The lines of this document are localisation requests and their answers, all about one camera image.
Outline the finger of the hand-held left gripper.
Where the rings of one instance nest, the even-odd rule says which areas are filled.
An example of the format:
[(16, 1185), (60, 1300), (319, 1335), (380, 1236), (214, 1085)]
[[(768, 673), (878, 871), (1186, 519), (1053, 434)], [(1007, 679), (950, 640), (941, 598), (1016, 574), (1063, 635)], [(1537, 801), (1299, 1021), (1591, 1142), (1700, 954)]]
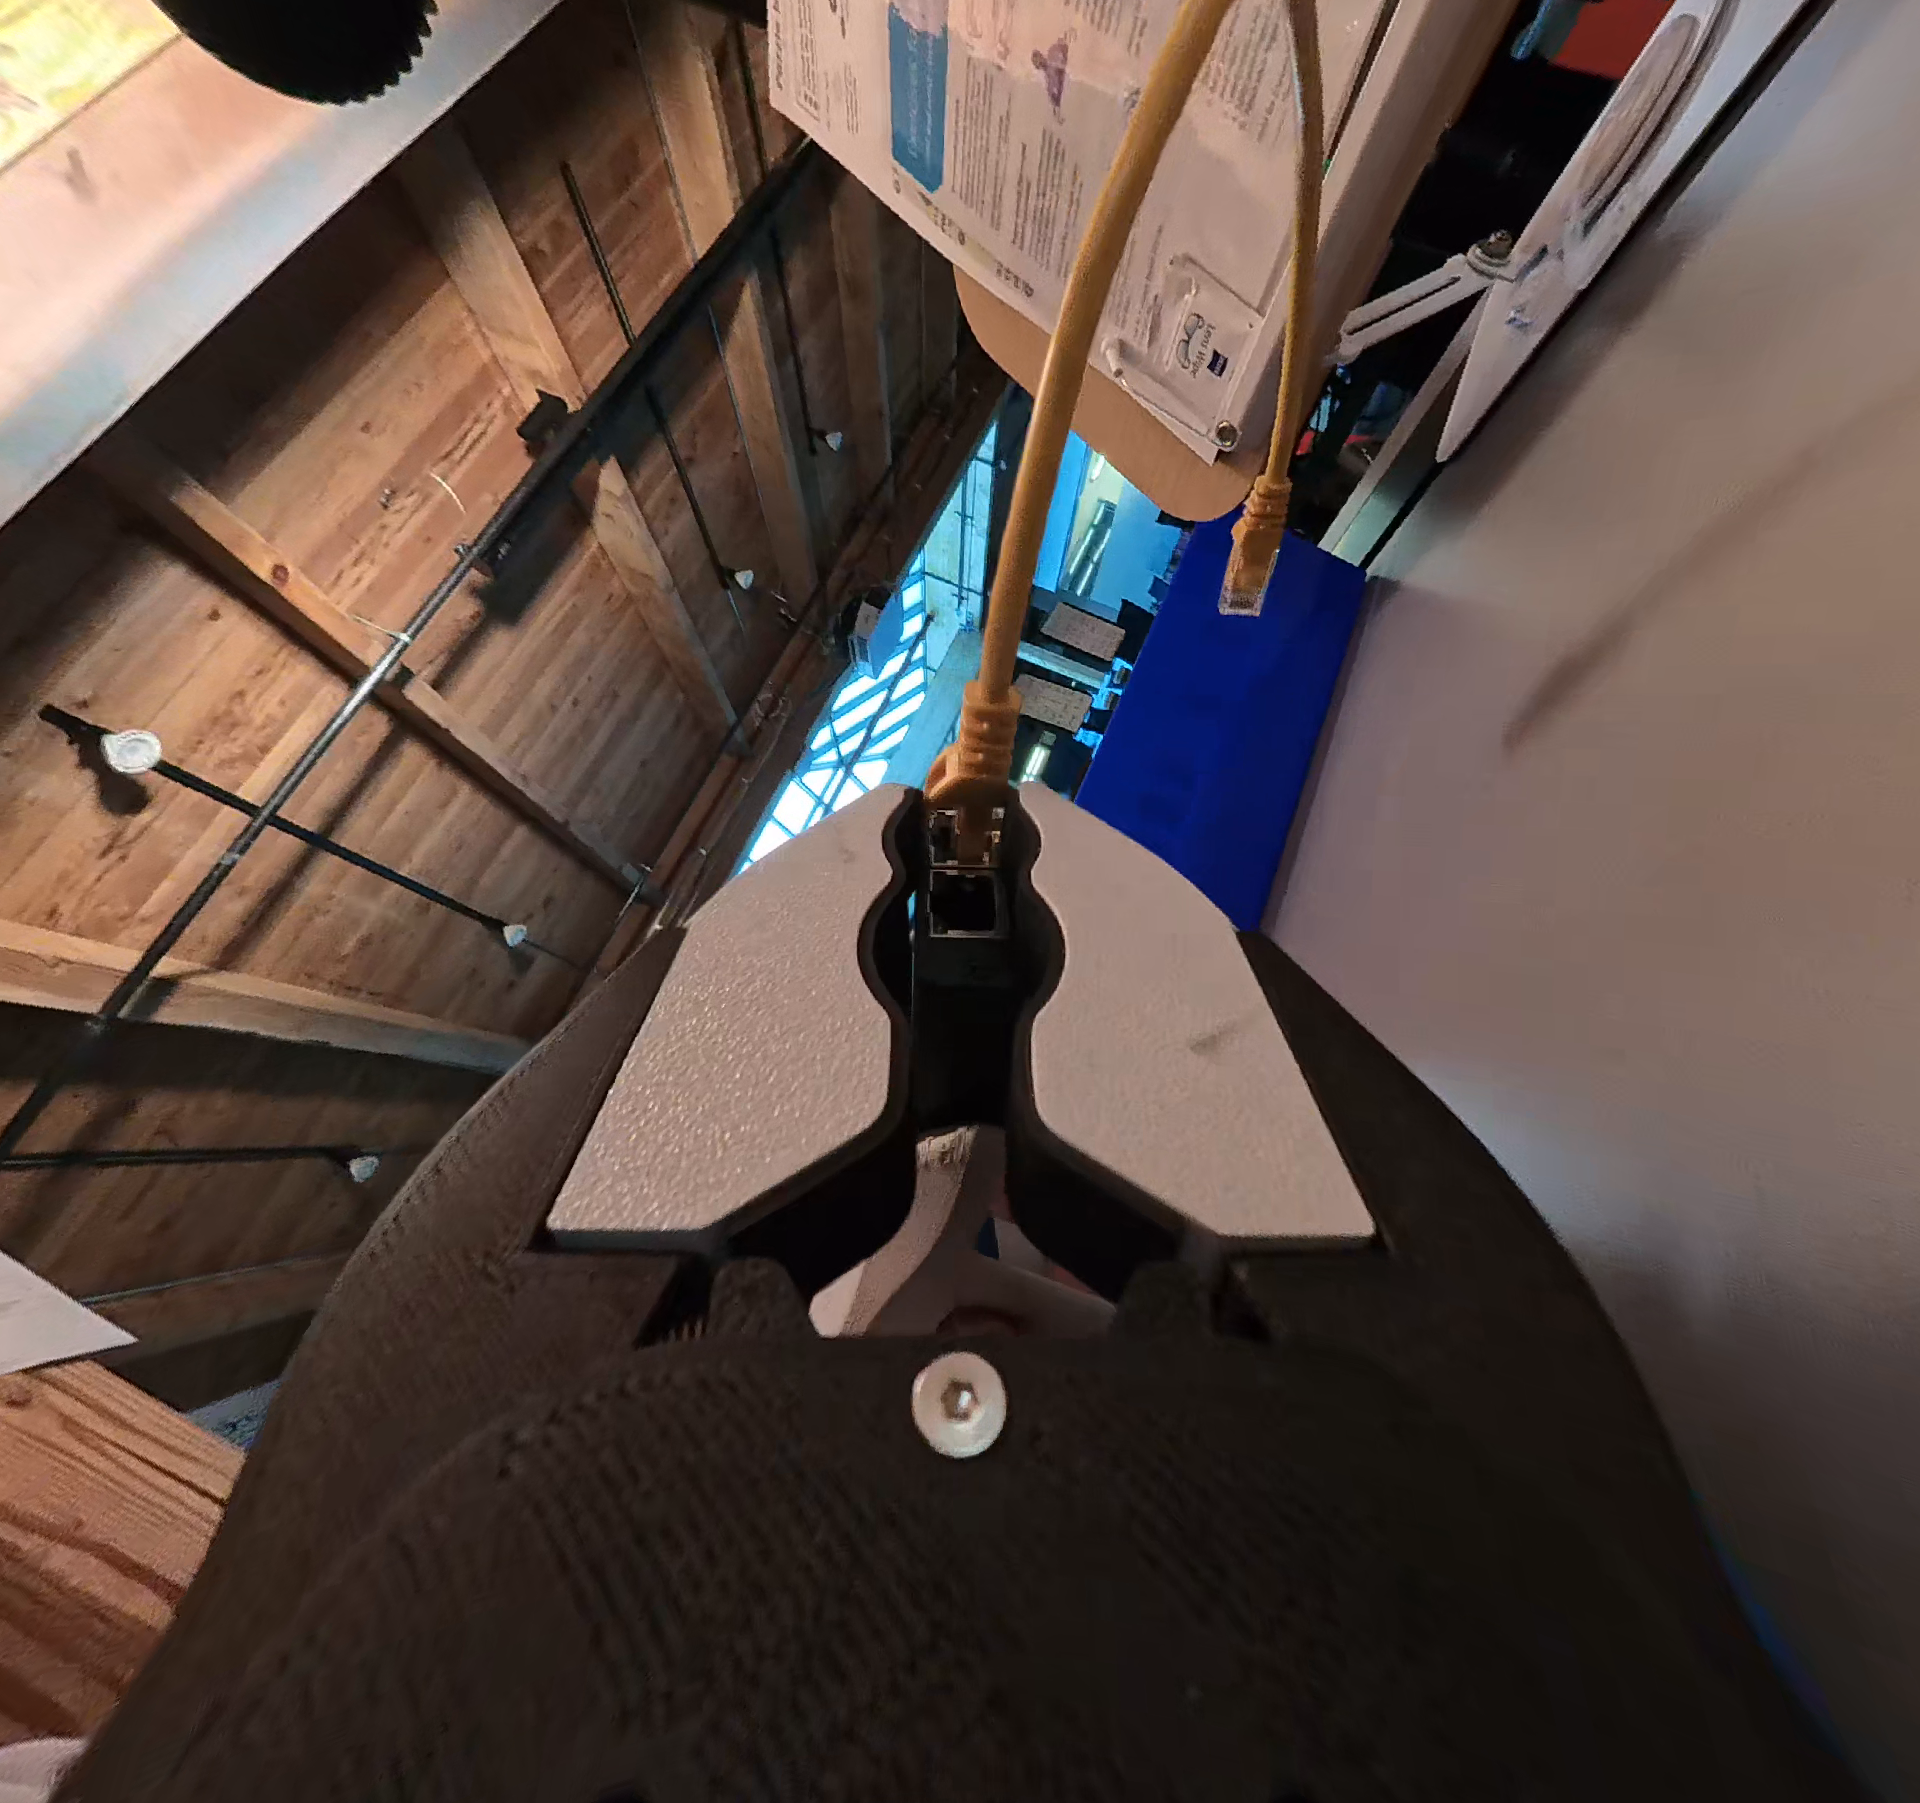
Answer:
[(903, 1226), (810, 1300), (818, 1335), (1044, 1339), (1105, 1335), (1113, 1303), (1026, 1240), (1003, 1193), (996, 1125), (925, 1137)]

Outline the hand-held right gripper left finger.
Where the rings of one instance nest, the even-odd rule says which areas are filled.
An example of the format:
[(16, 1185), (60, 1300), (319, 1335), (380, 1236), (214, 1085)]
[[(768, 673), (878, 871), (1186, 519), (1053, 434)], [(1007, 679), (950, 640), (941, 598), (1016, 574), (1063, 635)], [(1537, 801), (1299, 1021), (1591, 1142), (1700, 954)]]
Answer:
[(911, 881), (913, 806), (907, 785), (872, 789), (692, 914), (546, 1212), (553, 1242), (736, 1251), (861, 1170), (878, 1211), (826, 1215), (801, 1251), (883, 1240), (913, 1163), (911, 1027), (878, 936)]

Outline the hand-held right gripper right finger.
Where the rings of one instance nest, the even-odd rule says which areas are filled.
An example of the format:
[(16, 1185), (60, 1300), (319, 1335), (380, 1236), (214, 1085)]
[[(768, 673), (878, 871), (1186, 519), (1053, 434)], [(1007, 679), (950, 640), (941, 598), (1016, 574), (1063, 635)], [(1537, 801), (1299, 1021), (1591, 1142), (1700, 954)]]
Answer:
[(1044, 1251), (1348, 1251), (1379, 1226), (1233, 918), (1044, 785), (1008, 1193)]

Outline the black network switch box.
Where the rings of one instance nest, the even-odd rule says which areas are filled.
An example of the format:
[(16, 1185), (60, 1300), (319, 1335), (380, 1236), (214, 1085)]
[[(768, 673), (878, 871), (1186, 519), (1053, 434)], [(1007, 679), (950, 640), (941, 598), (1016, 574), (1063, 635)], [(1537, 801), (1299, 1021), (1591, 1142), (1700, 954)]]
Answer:
[(1032, 991), (1026, 946), (1039, 830), (1019, 801), (996, 809), (983, 854), (962, 817), (925, 806), (911, 895), (911, 1106), (925, 1130), (1000, 1123), (1015, 1029)]

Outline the grey desk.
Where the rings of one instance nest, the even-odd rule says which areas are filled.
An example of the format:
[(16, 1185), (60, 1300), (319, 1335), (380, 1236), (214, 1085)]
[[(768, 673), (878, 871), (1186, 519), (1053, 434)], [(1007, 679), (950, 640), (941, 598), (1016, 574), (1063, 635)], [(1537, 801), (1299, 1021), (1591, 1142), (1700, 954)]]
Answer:
[(1918, 0), (1825, 0), (1375, 559), (1278, 942), (1518, 1182), (1914, 1797)]

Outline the blue plastic bin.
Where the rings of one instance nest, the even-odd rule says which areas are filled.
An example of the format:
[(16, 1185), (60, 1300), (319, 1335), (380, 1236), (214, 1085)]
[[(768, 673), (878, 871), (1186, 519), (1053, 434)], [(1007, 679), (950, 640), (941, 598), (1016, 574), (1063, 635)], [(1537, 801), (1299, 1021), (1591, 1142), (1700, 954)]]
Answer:
[(1259, 616), (1219, 611), (1233, 519), (1201, 523), (1100, 738), (1079, 806), (1263, 926), (1356, 635), (1365, 569), (1286, 533)]

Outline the white paper sheet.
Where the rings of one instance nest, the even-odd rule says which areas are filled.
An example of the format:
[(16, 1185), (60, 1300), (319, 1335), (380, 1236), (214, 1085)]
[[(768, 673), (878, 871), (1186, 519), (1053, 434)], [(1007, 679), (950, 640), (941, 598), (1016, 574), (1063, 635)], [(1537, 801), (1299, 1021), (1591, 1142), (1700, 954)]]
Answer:
[(2, 1256), (2, 1358), (4, 1378), (28, 1369), (84, 1361), (129, 1349), (136, 1335), (74, 1295)]

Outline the instruction sheet board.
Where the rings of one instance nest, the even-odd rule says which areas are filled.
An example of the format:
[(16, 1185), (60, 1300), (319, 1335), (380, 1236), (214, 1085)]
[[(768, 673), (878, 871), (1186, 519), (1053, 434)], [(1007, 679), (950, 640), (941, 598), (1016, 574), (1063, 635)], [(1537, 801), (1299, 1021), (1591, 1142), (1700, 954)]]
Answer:
[[(1072, 255), (1182, 2), (768, 0), (772, 104), (950, 259), (972, 332), (1035, 392)], [(1312, 383), (1513, 6), (1314, 0)], [(1071, 420), (1178, 519), (1222, 518), (1263, 466), (1299, 152), (1286, 0), (1234, 0), (1140, 207)]]

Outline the black ceiling light rail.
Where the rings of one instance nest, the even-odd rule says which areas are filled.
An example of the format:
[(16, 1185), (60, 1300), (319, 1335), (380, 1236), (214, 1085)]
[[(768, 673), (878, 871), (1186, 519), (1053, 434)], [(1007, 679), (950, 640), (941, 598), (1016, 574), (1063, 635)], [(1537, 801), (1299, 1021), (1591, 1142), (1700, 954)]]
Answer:
[(52, 1062), (52, 1069), (32, 1085), (24, 1104), (4, 1123), (4, 1166), (39, 1166), (39, 1158), (26, 1154), (24, 1142), (48, 1104), (100, 1060), (120, 1025), (137, 1019), (145, 1001), (157, 1001), (160, 985), (164, 983), (164, 962), (261, 839), (267, 830), (295, 834), (291, 819), (285, 817), (287, 805), (372, 703), (390, 712), (400, 725), (420, 725), (439, 749), (455, 757), (464, 774), (482, 782), (500, 801), (509, 801), (536, 823), (561, 825), (563, 841), (574, 839), (571, 823), (563, 814), (553, 814), (532, 789), (522, 789), (508, 765), (492, 762), (492, 754), (478, 741), (468, 741), (460, 723), (447, 723), (443, 715), (427, 715), (424, 695), (431, 688), (421, 685), (413, 671), (417, 642), (451, 608), (478, 570), (492, 570), (493, 551), (501, 542), (512, 542), (534, 529), (541, 514), (571, 492), (575, 474), (613, 461), (613, 433), (618, 422), (639, 417), (639, 392), (654, 385), (654, 372), (672, 341), (695, 320), (695, 314), (707, 311), (712, 294), (724, 280), (740, 278), (748, 259), (759, 255), (759, 246), (775, 231), (781, 207), (785, 207), (822, 165), (822, 146), (800, 137), (740, 203), (715, 246), (695, 259), (667, 303), (660, 303), (648, 326), (633, 335), (603, 385), (597, 385), (581, 407), (566, 407), (566, 401), (553, 392), (541, 399), (538, 417), (534, 420), (538, 450), (516, 484), (516, 492), (501, 498), (501, 507), (471, 542), (456, 546), (451, 569), (420, 602), (413, 616), (400, 628), (374, 632), (374, 657), (363, 667), (363, 673), (352, 677), (348, 699), (274, 789), (266, 792), (261, 801), (239, 801), (239, 811), (246, 817), (242, 830), (226, 845), (172, 916), (164, 918), (157, 936), (132, 962), (132, 968), (113, 983), (108, 999), (83, 1015), (71, 1045)]

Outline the white bracket panel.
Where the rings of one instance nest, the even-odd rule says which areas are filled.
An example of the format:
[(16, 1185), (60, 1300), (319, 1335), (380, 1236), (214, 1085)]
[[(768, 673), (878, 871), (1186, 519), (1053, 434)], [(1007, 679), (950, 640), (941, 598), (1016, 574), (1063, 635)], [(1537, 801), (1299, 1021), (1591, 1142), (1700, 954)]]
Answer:
[(1332, 340), (1312, 469), (1348, 494), (1465, 336), (1464, 444), (1812, 0), (1521, 0)]

